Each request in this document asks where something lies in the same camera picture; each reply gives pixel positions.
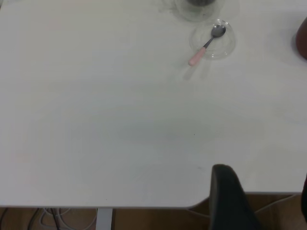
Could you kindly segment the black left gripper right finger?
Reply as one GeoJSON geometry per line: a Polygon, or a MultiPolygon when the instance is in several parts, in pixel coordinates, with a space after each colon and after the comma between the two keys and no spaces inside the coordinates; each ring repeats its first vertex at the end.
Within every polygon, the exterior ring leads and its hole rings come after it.
{"type": "Polygon", "coordinates": [[[301,212],[307,223],[307,177],[304,182],[302,194],[301,194],[301,212]]]}

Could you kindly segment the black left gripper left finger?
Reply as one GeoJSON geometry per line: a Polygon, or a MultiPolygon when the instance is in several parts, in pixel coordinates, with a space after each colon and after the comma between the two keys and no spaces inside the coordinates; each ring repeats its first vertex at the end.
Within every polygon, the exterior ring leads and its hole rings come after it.
{"type": "Polygon", "coordinates": [[[211,230],[262,230],[235,171],[228,165],[212,167],[210,186],[211,230]]]}

